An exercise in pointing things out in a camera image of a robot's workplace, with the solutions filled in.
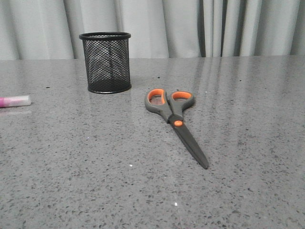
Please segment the grey and orange scissors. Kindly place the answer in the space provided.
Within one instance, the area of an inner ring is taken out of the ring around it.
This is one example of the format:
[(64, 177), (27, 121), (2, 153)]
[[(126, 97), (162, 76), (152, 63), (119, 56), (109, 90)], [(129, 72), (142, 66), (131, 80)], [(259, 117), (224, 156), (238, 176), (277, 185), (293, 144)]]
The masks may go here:
[(208, 160), (184, 124), (183, 119), (183, 111), (191, 107), (194, 102), (194, 96), (190, 92), (176, 91), (167, 95), (164, 89), (153, 89), (147, 93), (144, 99), (146, 109), (159, 114), (166, 123), (170, 124), (193, 158), (204, 169), (207, 169)]

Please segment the pink highlighter pen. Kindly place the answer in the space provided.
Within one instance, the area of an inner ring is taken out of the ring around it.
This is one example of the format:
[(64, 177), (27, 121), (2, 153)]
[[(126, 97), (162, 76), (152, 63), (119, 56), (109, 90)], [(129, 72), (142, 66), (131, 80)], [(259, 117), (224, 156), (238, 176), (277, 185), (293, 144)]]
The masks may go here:
[(29, 95), (0, 98), (0, 108), (27, 106), (27, 105), (31, 105), (31, 98)]

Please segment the black mesh pen bin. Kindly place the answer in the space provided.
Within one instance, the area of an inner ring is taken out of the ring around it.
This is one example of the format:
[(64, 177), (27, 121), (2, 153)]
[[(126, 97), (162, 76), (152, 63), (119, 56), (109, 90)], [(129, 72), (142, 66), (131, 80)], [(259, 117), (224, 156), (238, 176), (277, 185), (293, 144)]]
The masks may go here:
[(131, 88), (129, 39), (127, 32), (91, 32), (82, 40), (88, 90), (114, 94)]

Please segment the grey curtain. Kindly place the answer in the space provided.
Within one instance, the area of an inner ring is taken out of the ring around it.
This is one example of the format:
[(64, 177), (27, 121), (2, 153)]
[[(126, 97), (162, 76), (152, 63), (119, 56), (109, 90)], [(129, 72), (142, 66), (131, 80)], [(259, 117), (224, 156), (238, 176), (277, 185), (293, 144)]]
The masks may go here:
[(133, 58), (303, 55), (302, 0), (3, 0), (0, 58), (79, 59), (79, 35), (131, 34)]

